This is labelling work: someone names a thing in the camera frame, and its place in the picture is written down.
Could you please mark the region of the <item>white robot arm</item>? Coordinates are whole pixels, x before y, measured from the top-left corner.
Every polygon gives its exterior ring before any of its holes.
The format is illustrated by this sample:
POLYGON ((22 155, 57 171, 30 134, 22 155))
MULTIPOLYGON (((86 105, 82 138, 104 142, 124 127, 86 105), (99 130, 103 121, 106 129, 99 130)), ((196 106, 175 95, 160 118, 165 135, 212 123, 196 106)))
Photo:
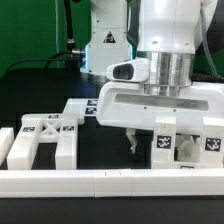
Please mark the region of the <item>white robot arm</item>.
POLYGON ((218 0, 140 0, 132 12, 137 55, 121 49, 124 34, 113 13, 99 8, 94 35, 86 47, 83 72, 106 80, 99 93, 97 120, 105 126, 154 130, 169 118, 181 134, 204 133, 203 149, 221 150, 216 133, 224 119, 223 84, 191 81, 196 49, 206 42, 218 0))

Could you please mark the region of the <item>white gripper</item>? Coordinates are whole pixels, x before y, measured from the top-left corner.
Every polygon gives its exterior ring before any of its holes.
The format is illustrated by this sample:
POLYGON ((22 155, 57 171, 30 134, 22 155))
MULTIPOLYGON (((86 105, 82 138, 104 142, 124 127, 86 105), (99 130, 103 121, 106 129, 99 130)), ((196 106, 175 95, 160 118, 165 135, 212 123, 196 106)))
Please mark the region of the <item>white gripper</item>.
POLYGON ((99 94, 97 120, 122 127, 136 152, 136 130, 153 130, 170 117, 184 134, 200 132, 205 118, 224 119, 224 83, 192 81, 189 57, 137 58, 107 68, 109 81, 99 94))

